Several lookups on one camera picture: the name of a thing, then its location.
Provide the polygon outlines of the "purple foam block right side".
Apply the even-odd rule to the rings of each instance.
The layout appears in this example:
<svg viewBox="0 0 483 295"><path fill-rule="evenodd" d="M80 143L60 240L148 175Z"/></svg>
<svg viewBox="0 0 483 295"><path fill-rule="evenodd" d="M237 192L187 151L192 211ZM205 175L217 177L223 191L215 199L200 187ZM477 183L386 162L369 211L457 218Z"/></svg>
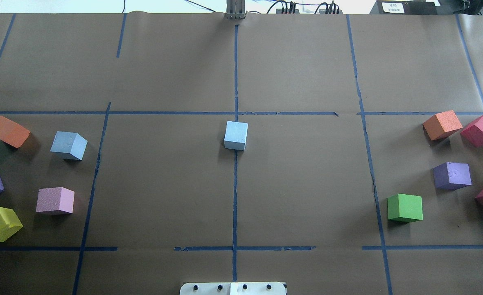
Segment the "purple foam block right side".
<svg viewBox="0 0 483 295"><path fill-rule="evenodd" d="M472 185L467 163L445 162L431 171L435 187L438 189L456 190Z"/></svg>

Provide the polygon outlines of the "aluminium frame post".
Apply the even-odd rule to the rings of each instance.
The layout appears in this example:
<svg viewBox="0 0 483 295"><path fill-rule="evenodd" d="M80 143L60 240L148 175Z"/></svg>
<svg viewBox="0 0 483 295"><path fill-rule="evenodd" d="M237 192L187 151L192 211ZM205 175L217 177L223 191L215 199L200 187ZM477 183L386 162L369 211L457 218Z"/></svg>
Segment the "aluminium frame post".
<svg viewBox="0 0 483 295"><path fill-rule="evenodd" d="M245 19L247 14L245 3L245 0L227 0L225 17L227 19Z"/></svg>

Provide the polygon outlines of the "black box with label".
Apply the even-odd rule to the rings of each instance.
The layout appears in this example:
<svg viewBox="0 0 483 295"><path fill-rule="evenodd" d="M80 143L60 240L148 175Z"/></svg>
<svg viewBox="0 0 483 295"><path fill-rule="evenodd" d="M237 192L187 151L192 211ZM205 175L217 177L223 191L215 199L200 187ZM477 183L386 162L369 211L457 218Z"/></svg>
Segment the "black box with label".
<svg viewBox="0 0 483 295"><path fill-rule="evenodd" d="M434 2L410 0L377 0L371 8L370 15L438 15Z"/></svg>

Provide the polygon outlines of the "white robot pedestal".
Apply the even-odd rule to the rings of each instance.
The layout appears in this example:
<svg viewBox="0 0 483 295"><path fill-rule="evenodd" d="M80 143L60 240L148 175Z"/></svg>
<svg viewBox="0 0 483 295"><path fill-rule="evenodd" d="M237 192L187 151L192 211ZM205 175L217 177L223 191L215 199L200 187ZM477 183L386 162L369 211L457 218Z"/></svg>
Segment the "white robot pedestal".
<svg viewBox="0 0 483 295"><path fill-rule="evenodd" d="M286 295L285 283L264 282L195 282L181 286L180 295Z"/></svg>

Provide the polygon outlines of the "light blue foam block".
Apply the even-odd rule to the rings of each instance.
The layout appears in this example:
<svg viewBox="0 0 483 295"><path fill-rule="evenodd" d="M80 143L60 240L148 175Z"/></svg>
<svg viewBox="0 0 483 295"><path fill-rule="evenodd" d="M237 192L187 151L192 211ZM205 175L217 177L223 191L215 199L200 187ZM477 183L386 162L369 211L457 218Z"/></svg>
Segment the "light blue foam block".
<svg viewBox="0 0 483 295"><path fill-rule="evenodd" d="M223 139L225 149L245 151L248 134L248 123L227 121Z"/></svg>
<svg viewBox="0 0 483 295"><path fill-rule="evenodd" d="M79 133L58 131L53 139L50 152L63 159L82 161L88 140Z"/></svg>

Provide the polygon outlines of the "pink foam block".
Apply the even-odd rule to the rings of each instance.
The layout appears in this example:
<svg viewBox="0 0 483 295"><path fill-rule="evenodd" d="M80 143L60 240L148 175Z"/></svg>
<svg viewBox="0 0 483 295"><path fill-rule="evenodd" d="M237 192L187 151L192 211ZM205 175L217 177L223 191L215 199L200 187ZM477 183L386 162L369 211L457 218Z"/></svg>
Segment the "pink foam block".
<svg viewBox="0 0 483 295"><path fill-rule="evenodd" d="M63 215L73 213L75 192L65 187L38 190L36 213Z"/></svg>

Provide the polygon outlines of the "orange foam block left side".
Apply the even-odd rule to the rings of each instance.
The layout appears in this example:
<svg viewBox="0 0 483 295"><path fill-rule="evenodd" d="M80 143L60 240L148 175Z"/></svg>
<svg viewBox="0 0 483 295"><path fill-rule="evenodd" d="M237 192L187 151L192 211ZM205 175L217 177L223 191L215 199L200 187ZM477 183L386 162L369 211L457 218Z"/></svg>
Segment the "orange foam block left side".
<svg viewBox="0 0 483 295"><path fill-rule="evenodd" d="M15 149L19 149L31 132L22 125L0 116L0 140Z"/></svg>

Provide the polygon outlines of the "green foam block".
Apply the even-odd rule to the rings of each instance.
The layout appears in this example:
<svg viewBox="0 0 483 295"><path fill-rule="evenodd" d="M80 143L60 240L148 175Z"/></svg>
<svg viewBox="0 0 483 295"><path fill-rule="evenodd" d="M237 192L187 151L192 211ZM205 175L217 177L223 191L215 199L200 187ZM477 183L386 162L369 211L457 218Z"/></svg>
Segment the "green foam block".
<svg viewBox="0 0 483 295"><path fill-rule="evenodd" d="M394 222L417 222L423 220L422 197L395 194L387 198L388 220Z"/></svg>

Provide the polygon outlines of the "orange foam block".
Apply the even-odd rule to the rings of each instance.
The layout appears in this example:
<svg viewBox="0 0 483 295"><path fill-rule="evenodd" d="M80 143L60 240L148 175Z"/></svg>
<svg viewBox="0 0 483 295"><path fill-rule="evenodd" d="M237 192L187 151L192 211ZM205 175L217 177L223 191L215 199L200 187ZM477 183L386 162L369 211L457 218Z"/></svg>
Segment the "orange foam block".
<svg viewBox="0 0 483 295"><path fill-rule="evenodd" d="M31 132L22 125L0 116L0 140L15 149L19 149Z"/></svg>
<svg viewBox="0 0 483 295"><path fill-rule="evenodd" d="M447 138L463 128L454 110L436 113L422 125L431 141Z"/></svg>

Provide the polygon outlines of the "orange foam block right side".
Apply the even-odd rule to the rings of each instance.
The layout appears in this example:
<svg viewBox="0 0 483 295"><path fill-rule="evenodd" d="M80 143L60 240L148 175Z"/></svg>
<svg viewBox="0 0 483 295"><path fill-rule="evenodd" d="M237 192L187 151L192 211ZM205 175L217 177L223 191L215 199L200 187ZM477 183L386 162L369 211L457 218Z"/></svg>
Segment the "orange foam block right side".
<svg viewBox="0 0 483 295"><path fill-rule="evenodd" d="M454 110L436 113L422 125L431 141L447 138L463 128Z"/></svg>

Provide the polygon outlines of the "red foam block near tray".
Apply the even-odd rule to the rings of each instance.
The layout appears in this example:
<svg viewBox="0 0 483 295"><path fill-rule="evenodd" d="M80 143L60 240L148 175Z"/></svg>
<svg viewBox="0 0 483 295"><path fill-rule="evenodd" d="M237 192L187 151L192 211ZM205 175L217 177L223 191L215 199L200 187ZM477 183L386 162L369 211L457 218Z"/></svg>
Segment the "red foam block near tray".
<svg viewBox="0 0 483 295"><path fill-rule="evenodd" d="M460 135L477 148L483 146L483 115L466 125Z"/></svg>

